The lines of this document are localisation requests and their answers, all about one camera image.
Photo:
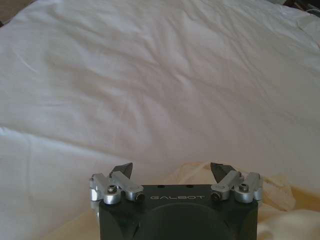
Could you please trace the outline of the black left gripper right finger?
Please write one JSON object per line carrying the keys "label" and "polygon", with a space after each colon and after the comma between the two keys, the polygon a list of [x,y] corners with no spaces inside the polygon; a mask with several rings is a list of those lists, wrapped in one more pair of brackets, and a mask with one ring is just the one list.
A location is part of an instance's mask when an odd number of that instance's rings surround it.
{"label": "black left gripper right finger", "polygon": [[215,202],[226,201],[231,192],[237,202],[253,202],[263,199],[263,178],[256,172],[243,176],[230,165],[210,163],[216,181],[211,185],[211,199]]}

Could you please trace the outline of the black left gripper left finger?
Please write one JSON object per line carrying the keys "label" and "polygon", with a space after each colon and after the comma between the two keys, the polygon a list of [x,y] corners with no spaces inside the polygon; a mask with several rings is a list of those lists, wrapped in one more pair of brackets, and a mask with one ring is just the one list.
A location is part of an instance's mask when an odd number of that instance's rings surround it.
{"label": "black left gripper left finger", "polygon": [[141,203],[145,200],[144,187],[131,180],[133,163],[115,166],[105,176],[93,174],[89,179],[89,198],[92,202],[103,201],[105,204],[118,204],[122,193],[128,201]]}

